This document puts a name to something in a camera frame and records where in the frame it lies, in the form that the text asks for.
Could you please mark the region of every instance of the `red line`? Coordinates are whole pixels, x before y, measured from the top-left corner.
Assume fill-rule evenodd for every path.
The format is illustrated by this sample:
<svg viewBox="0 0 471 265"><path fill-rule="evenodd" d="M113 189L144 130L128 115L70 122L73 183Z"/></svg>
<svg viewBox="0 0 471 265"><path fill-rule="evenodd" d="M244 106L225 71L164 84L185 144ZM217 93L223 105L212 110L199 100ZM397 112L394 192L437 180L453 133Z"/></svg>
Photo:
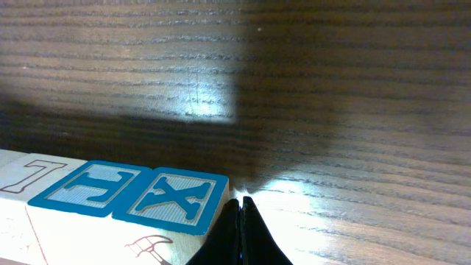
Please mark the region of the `red line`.
<svg viewBox="0 0 471 265"><path fill-rule="evenodd" d="M41 250L41 254L43 254L44 261L46 262L46 265L49 265L47 263L47 260L46 260L46 255L44 255L43 248L41 247L41 243L39 243L38 235L36 234L35 227L32 225L31 218L29 217L28 210L26 209L26 206L24 207L24 210L26 211L26 216L28 216L28 221L29 221L29 224L31 225L32 232L35 234L36 241L38 242L39 249Z"/></svg>

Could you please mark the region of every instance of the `wooden table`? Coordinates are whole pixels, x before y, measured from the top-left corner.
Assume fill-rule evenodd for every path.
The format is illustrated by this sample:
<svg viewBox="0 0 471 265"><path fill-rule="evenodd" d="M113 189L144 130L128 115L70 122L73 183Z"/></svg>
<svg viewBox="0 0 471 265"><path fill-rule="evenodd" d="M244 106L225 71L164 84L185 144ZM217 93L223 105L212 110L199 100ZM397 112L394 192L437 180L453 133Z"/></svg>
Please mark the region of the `wooden table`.
<svg viewBox="0 0 471 265"><path fill-rule="evenodd" d="M227 174L295 264L470 264L468 1L2 2L0 148Z"/></svg>

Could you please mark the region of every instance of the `dark wood surface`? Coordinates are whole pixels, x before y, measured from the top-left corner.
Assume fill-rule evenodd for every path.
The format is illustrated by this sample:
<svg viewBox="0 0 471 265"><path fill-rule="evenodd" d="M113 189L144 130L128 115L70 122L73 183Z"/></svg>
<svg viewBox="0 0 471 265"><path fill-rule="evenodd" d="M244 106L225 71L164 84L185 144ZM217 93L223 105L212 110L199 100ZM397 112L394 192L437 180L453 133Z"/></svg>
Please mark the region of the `dark wood surface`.
<svg viewBox="0 0 471 265"><path fill-rule="evenodd" d="M2 1L0 148L227 174L296 264L470 264L469 1L133 2Z"/></svg>

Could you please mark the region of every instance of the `wooden block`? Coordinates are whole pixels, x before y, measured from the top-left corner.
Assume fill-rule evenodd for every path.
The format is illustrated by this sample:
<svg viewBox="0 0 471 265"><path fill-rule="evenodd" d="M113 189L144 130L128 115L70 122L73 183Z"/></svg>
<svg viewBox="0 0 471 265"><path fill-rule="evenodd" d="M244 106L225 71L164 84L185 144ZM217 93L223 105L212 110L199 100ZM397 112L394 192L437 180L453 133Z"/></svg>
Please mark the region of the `wooden block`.
<svg viewBox="0 0 471 265"><path fill-rule="evenodd" d="M0 258L45 264L26 203L84 160L0 150Z"/></svg>
<svg viewBox="0 0 471 265"><path fill-rule="evenodd" d="M48 264L185 264L228 200L228 178L89 161L29 201Z"/></svg>

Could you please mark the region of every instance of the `brown wooden surface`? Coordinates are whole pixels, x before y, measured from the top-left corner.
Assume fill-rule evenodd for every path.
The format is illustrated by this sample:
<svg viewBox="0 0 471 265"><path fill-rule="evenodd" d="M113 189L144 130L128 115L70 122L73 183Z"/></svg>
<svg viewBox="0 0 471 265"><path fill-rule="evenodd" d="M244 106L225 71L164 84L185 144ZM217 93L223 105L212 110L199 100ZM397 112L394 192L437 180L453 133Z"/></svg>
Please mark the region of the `brown wooden surface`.
<svg viewBox="0 0 471 265"><path fill-rule="evenodd" d="M469 1L2 2L0 148L228 174L296 264L471 264Z"/></svg>

